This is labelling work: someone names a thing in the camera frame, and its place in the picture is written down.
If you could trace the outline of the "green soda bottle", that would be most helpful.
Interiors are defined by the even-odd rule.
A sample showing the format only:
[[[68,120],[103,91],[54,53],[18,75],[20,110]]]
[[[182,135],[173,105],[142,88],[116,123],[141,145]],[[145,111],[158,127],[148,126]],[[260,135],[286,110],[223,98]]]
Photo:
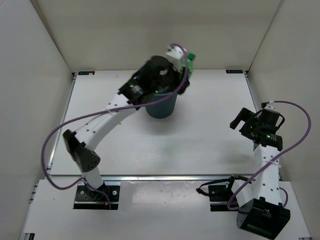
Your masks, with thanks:
[[[180,67],[180,79],[182,80],[184,78],[185,75],[185,68],[186,68],[186,64],[188,65],[188,78],[190,79],[193,71],[194,71],[194,60],[196,59],[196,55],[192,52],[187,52],[187,61],[185,59],[185,57],[183,56],[180,60],[181,63],[181,67]]]

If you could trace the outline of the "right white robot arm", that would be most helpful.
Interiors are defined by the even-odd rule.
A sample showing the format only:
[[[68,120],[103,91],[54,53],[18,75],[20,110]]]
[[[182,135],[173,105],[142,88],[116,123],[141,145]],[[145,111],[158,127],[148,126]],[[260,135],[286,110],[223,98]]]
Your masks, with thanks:
[[[291,217],[281,198],[280,163],[274,159],[283,149],[283,139],[276,132],[285,118],[274,106],[267,104],[257,112],[242,108],[229,127],[234,130],[240,122],[244,124],[239,132],[253,142],[256,168],[265,169],[247,185],[244,184],[247,177],[232,174],[229,178],[205,183],[208,192],[201,187],[196,192],[209,197],[212,208],[237,211],[239,229],[274,240]]]

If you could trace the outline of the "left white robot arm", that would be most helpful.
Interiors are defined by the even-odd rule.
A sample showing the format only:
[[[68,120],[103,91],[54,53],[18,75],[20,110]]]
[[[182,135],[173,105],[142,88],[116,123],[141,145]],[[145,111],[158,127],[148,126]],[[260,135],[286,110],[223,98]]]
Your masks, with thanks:
[[[191,74],[187,54],[154,55],[118,89],[104,111],[92,114],[78,129],[64,131],[66,150],[93,200],[103,198],[106,187],[99,170],[101,158],[95,152],[100,142],[140,108],[162,108],[169,99],[182,95],[190,85]]]

